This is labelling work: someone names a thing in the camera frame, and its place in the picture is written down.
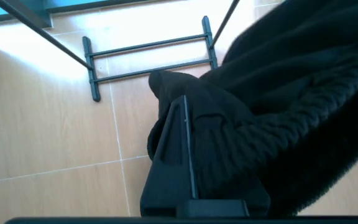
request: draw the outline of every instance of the black jacket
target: black jacket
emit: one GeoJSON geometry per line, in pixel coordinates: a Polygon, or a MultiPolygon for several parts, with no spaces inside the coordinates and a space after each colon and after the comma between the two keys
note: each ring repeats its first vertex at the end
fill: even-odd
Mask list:
{"type": "Polygon", "coordinates": [[[358,160],[358,1],[285,1],[219,68],[201,78],[155,72],[149,84],[160,112],[151,158],[170,103],[186,95],[200,197],[256,174],[270,216],[294,214],[358,160]]]}

